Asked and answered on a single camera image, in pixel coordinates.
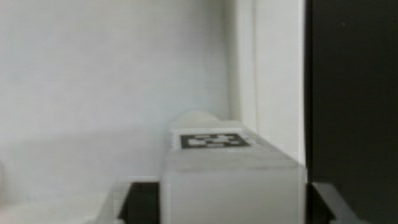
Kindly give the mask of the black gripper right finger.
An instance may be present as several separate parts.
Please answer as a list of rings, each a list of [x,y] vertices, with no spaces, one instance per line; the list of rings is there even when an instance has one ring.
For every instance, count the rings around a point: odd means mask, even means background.
[[[359,224],[359,217],[330,183],[307,185],[306,224]]]

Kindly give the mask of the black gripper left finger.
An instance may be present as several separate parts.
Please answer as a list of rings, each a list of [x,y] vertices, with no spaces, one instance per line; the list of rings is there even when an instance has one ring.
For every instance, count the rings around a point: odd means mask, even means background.
[[[156,181],[135,181],[114,186],[98,214],[98,224],[160,224]]]

